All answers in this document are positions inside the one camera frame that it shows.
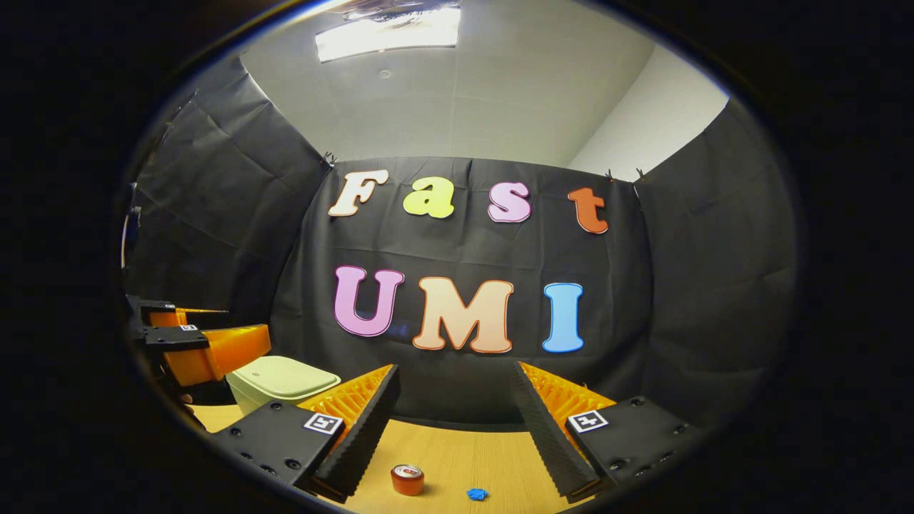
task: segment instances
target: black curtain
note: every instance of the black curtain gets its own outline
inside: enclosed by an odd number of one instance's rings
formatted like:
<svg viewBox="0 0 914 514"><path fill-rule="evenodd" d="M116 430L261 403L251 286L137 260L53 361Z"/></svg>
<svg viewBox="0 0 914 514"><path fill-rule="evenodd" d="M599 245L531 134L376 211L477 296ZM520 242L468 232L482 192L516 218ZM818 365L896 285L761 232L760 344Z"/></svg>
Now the black curtain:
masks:
<svg viewBox="0 0 914 514"><path fill-rule="evenodd" d="M137 179L141 228L127 289L266 323L321 156L239 59L197 79Z"/></svg>
<svg viewBox="0 0 914 514"><path fill-rule="evenodd" d="M351 217L332 218L344 175L386 169L389 180ZM437 220L403 208L412 183L444 177L455 187L451 216ZM529 189L530 217L519 223L489 219L489 190L500 182ZM609 230L583 230L568 193L590 187L604 198L600 218ZM378 337L354 336L334 317L335 269L367 272L356 310L375 313L377 270L406 275L399 287L390 329ZM465 304L487 280L510 282L507 304L510 351L481 354L469 345L440 350L415 348L425 293L422 277L451 278ZM549 353L548 284L581 284L579 335L584 347ZM516 360L557 373L619 398L639 392L651 305L647 235L632 184L551 166L469 158L385 158L338 164L302 220L273 304L274 349L343 380L395 362L402 393L398 416L420 423L467 428L517 428L520 413L509 394Z"/></svg>
<svg viewBox="0 0 914 514"><path fill-rule="evenodd" d="M730 102L635 185L654 270L642 390L691 423L735 414L782 350L800 250L785 172Z"/></svg>

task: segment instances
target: blue letter i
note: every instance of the blue letter i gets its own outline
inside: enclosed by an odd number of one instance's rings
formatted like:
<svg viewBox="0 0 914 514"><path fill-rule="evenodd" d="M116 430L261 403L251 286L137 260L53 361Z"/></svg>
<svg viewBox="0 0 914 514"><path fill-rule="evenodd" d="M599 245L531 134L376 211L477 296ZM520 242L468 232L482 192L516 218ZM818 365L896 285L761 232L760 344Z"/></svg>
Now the blue letter i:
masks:
<svg viewBox="0 0 914 514"><path fill-rule="evenodd" d="M549 284L543 290L552 300L552 332L543 349L553 353L574 351L584 346L578 336L578 298L584 292L580 284Z"/></svg>

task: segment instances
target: ceiling light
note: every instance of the ceiling light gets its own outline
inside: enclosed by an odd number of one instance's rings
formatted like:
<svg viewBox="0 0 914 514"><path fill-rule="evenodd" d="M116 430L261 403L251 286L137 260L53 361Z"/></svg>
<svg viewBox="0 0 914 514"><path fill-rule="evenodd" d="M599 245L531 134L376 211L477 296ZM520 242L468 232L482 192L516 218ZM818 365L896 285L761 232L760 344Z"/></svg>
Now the ceiling light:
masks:
<svg viewBox="0 0 914 514"><path fill-rule="evenodd" d="M359 19L314 36L321 62L393 48L456 47L460 8Z"/></svg>

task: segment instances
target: pink letter u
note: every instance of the pink letter u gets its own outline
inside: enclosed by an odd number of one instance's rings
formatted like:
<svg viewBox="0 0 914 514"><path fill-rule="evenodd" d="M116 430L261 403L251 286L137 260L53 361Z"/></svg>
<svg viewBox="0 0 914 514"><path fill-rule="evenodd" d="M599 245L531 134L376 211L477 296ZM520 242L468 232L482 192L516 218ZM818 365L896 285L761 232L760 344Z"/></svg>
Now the pink letter u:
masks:
<svg viewBox="0 0 914 514"><path fill-rule="evenodd" d="M367 273L362 268L355 266L340 266L336 268L336 301L334 316L336 323L340 324L346 332L357 336L380 336L388 327L394 316L394 297L397 286L403 284L403 273L393 270L380 270L375 273L375 280L380 284L377 291L377 311L375 317L362 319L356 314L356 298L358 285L365 280Z"/></svg>

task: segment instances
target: blue object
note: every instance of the blue object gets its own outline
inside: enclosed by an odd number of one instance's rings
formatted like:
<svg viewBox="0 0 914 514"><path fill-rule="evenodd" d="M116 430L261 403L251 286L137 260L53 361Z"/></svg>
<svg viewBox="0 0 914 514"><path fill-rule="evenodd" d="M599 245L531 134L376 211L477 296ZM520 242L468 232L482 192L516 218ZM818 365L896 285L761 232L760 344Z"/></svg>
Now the blue object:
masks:
<svg viewBox="0 0 914 514"><path fill-rule="evenodd" d="M466 492L466 496L473 501L483 501L485 497L489 496L489 493L484 489L470 489Z"/></svg>
<svg viewBox="0 0 914 514"><path fill-rule="evenodd" d="M575 351L584 346L578 336L578 298L584 293L580 284L549 284L543 290L552 300L552 331L543 349L552 353Z"/></svg>

